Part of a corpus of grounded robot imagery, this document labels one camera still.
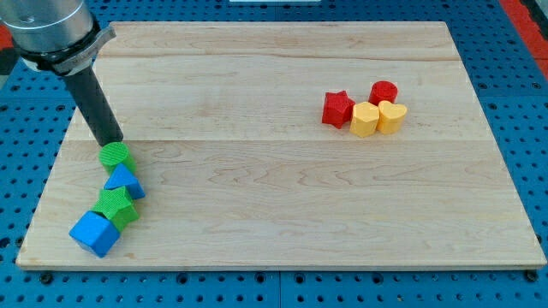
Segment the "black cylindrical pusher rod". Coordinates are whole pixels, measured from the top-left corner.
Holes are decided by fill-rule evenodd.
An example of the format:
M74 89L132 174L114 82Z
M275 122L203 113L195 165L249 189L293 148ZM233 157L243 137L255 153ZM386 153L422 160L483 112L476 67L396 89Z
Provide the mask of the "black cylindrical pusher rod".
M122 129L92 68L63 76L63 81L97 143L122 141Z

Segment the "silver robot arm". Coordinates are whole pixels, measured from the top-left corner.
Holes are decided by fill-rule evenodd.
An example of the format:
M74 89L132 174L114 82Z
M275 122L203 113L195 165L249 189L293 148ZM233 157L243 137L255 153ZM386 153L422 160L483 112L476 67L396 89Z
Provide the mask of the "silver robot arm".
M123 140L122 129L92 70L115 36L84 0L1 0L1 23L25 64L61 77L99 145Z

